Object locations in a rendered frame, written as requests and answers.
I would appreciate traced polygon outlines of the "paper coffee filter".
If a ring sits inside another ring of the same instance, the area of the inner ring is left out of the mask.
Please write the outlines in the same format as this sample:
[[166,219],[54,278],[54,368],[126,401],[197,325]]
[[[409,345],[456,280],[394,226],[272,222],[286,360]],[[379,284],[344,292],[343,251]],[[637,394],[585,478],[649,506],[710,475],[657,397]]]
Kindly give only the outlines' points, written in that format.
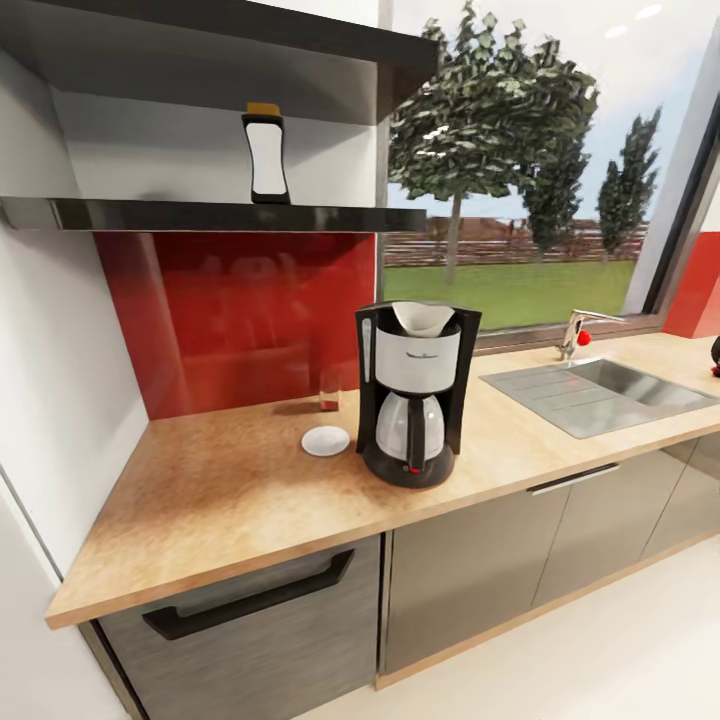
[[435,338],[454,314],[450,307],[421,305],[415,301],[394,302],[393,309],[412,338]]

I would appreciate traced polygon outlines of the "bottle of coffee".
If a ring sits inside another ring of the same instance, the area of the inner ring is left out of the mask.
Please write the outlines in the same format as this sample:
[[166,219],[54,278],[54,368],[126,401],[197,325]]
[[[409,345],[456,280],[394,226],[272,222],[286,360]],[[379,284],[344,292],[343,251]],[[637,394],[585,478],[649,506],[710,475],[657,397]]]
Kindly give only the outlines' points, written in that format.
[[253,159],[251,201],[257,204],[291,205],[285,181],[285,122],[272,103],[247,103],[241,115]]

